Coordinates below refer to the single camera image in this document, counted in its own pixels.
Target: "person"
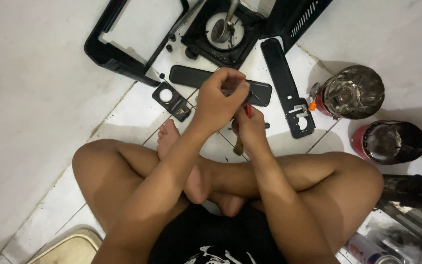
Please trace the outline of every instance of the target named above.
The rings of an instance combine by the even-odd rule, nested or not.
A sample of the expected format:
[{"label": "person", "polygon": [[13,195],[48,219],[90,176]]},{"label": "person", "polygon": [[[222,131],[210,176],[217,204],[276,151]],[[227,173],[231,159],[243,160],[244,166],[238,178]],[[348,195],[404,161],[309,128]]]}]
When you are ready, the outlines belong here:
[{"label": "person", "polygon": [[[116,140],[79,148],[74,175],[106,233],[92,263],[338,263],[334,254],[378,201],[382,175],[347,153],[274,157],[263,114],[252,107],[247,117],[242,107],[245,78],[216,71],[185,132],[171,119],[159,128],[157,152]],[[201,157],[232,117],[250,162]],[[223,216],[199,205],[205,200]]]}]

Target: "white tile floor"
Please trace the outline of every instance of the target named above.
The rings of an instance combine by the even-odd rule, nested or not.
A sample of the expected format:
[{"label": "white tile floor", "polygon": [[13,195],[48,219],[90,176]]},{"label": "white tile floor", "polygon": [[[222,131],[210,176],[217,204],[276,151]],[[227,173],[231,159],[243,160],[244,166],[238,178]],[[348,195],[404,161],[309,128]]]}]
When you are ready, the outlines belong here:
[{"label": "white tile floor", "polygon": [[[183,34],[188,25],[189,22],[179,30],[178,35]],[[240,70],[247,74],[247,78],[250,80],[273,85],[259,43]],[[216,65],[203,57],[199,57],[196,61],[187,59],[184,55],[185,46],[179,41],[170,42],[170,44],[173,46],[173,52],[169,53],[163,50],[152,66],[157,75],[160,73],[166,75],[166,81],[168,81],[170,68],[174,64],[209,71],[217,69]],[[315,82],[324,82],[331,77],[331,74],[320,68],[317,61],[314,61],[298,46],[294,46],[287,53],[286,58],[302,97],[308,97],[308,89]],[[190,106],[196,105],[195,97],[198,93],[196,89],[179,85],[173,86],[180,94],[188,98]],[[136,83],[99,126],[90,140],[118,139],[155,148],[159,126],[168,118],[173,117],[151,97],[154,90],[155,88]],[[275,155],[316,154],[329,151],[344,151],[354,154],[349,145],[349,135],[362,124],[372,122],[370,119],[360,121],[343,119],[336,122],[332,118],[314,111],[312,115],[317,126],[315,133],[295,140],[291,136],[285,121],[276,91],[273,90],[270,105],[259,109],[264,113],[265,120],[271,124],[271,128],[267,129],[267,136]],[[183,123],[175,119],[175,124],[180,132],[186,129],[194,112],[193,109],[191,116]],[[211,136],[200,154],[219,162],[237,163],[246,161],[245,157],[238,157],[232,152],[236,136],[228,129],[229,127],[230,125]],[[405,165],[379,166],[379,169],[384,173],[422,174],[422,159]],[[70,166],[43,198],[14,238],[3,249],[2,255],[0,255],[0,264],[25,263],[38,252],[47,249],[60,240],[69,231],[80,227],[87,227],[96,231],[102,238],[105,236],[86,205]],[[337,256],[342,264],[355,263],[345,251],[340,251]]]}]

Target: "stove burner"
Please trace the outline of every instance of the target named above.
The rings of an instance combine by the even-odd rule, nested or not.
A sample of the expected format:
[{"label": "stove burner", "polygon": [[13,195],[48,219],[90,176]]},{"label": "stove burner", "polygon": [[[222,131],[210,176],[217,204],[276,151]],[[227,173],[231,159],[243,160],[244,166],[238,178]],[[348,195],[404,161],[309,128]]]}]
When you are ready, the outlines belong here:
[{"label": "stove burner", "polygon": [[229,6],[228,1],[207,0],[181,42],[186,46],[196,46],[201,56],[220,67],[239,69],[265,29],[266,18],[238,5],[231,20],[237,24],[232,43],[214,42],[212,29],[216,21],[226,16]]},{"label": "stove burner", "polygon": [[206,32],[208,32],[206,33],[206,37],[208,38],[209,43],[220,50],[228,50],[233,47],[236,47],[242,42],[243,36],[245,34],[245,29],[243,27],[242,21],[237,16],[234,16],[231,19],[231,22],[234,24],[234,34],[232,38],[229,38],[224,43],[214,42],[211,37],[213,27],[216,24],[216,21],[225,18],[226,15],[227,14],[224,12],[217,13],[208,20],[208,23],[206,23]]}]

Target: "white wall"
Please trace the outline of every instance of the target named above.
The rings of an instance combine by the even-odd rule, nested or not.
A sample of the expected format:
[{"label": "white wall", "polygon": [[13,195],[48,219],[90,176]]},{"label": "white wall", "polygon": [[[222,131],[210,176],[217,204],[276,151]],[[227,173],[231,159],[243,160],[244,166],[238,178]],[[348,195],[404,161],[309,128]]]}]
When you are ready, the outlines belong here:
[{"label": "white wall", "polygon": [[422,129],[422,0],[333,0],[298,44],[333,72],[352,63],[377,71],[379,115]]},{"label": "white wall", "polygon": [[0,250],[133,81],[85,39],[108,0],[0,0]]}]

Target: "black metal bracket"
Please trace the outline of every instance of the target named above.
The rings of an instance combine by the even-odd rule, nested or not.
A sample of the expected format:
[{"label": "black metal bracket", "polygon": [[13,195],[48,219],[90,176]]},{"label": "black metal bracket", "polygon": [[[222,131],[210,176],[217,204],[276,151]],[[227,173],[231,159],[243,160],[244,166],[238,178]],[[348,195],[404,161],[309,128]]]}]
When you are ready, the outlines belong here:
[{"label": "black metal bracket", "polygon": [[[172,92],[172,99],[164,102],[160,99],[160,93],[162,90],[170,90]],[[172,85],[162,82],[159,87],[152,93],[154,98],[167,112],[177,118],[180,122],[183,122],[187,117],[190,116],[191,109],[187,106],[187,100],[175,90]]]},{"label": "black metal bracket", "polygon": [[[300,139],[313,134],[315,123],[312,114],[308,110],[307,100],[299,97],[281,44],[277,39],[271,38],[264,41],[261,47],[292,136]],[[303,130],[299,126],[299,117],[307,120],[307,127]]]},{"label": "black metal bracket", "polygon": [[332,0],[276,0],[260,39],[280,36],[287,53]]},{"label": "black metal bracket", "polygon": [[[159,53],[167,44],[169,36],[165,36],[159,47],[146,64],[143,64],[135,58],[129,56],[124,51],[110,43],[102,43],[98,38],[102,33],[109,32],[121,10],[128,0],[110,0],[107,8],[97,21],[89,38],[84,45],[84,51],[98,66],[109,69],[113,72],[125,75],[129,78],[140,81],[152,87],[157,87],[160,82],[146,76],[146,72],[151,67]],[[190,8],[187,0],[180,0],[183,6],[183,12],[177,19],[177,22],[186,14]]]}]

